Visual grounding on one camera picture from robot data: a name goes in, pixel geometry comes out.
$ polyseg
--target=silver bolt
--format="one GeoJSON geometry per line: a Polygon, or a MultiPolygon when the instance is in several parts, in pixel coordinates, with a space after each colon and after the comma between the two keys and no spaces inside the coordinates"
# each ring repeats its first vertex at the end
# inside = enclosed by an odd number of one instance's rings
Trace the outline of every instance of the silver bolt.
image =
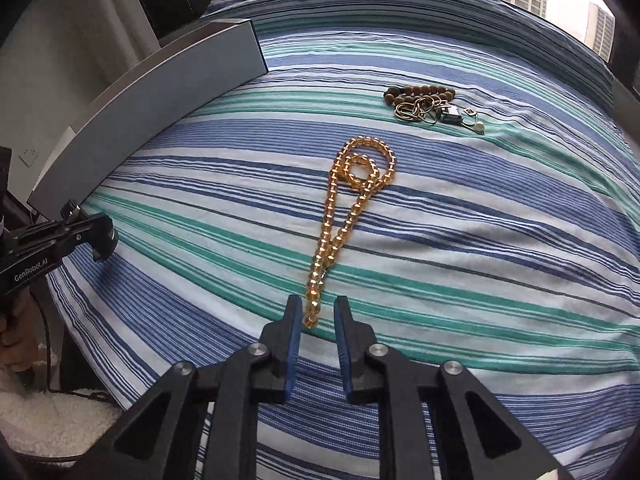
{"type": "Polygon", "coordinates": [[[189,375],[193,372],[193,365],[188,361],[180,361],[174,365],[174,372],[178,375],[189,375]]]}
{"type": "Polygon", "coordinates": [[[373,357],[382,357],[389,353],[389,348],[382,343],[373,343],[373,345],[369,347],[369,353],[373,355],[373,357]]]}
{"type": "Polygon", "coordinates": [[[463,366],[458,361],[447,361],[444,363],[444,371],[449,375],[460,375],[462,370],[463,366]]]}
{"type": "Polygon", "coordinates": [[[265,355],[267,350],[267,346],[262,343],[251,343],[249,345],[249,354],[251,355],[265,355]]]}

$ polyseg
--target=golden bead necklace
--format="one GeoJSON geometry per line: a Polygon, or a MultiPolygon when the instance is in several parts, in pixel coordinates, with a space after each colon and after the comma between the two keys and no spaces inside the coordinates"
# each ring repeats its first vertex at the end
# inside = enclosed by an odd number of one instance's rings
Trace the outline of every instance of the golden bead necklace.
{"type": "Polygon", "coordinates": [[[307,328],[313,328],[318,324],[318,314],[320,313],[322,288],[328,270],[335,263],[338,252],[347,240],[353,226],[358,221],[358,216],[362,209],[374,194],[385,187],[396,173],[396,157],[394,152],[382,140],[375,137],[358,136],[344,143],[342,149],[335,157],[334,165],[329,171],[326,201],[324,202],[324,218],[320,229],[320,237],[316,254],[314,255],[311,268],[309,269],[309,280],[306,284],[306,304],[303,324],[307,328]],[[382,152],[386,158],[387,169],[385,173],[380,173],[376,163],[367,155],[351,153],[356,146],[367,146],[382,152]],[[353,164],[360,165],[369,170],[366,180],[359,179],[351,173],[353,164]],[[347,181],[351,189],[360,193],[359,197],[351,206],[351,211],[344,220],[342,227],[337,234],[331,238],[331,230],[334,225],[335,199],[338,195],[338,181],[347,181]]]}

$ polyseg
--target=gray box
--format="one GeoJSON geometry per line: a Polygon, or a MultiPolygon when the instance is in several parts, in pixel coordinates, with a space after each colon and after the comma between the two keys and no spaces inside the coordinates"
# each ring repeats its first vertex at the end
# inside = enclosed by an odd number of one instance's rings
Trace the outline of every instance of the gray box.
{"type": "Polygon", "coordinates": [[[69,126],[27,203],[48,219],[185,115],[268,71],[251,20],[209,22],[162,47],[69,126]]]}

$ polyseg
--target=electrical outlet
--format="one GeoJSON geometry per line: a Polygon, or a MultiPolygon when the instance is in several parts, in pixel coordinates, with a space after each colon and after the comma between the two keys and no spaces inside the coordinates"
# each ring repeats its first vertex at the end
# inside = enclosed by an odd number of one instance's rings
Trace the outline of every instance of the electrical outlet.
{"type": "Polygon", "coordinates": [[[35,162],[37,156],[38,149],[35,146],[31,145],[22,150],[22,152],[20,153],[20,160],[27,165],[27,168],[30,168],[35,162]]]}

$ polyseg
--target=triangular cutout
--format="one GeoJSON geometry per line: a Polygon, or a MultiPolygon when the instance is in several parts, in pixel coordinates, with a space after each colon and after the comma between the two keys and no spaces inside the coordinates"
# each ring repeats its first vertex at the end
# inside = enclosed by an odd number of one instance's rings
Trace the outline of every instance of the triangular cutout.
{"type": "Polygon", "coordinates": [[[116,451],[138,460],[149,460],[153,456],[170,400],[169,393],[158,395],[116,440],[116,451]]]}
{"type": "Polygon", "coordinates": [[[482,449],[488,458],[498,458],[520,448],[522,445],[520,439],[494,413],[494,410],[486,405],[482,397],[475,392],[467,392],[465,398],[474,419],[482,449]]]}

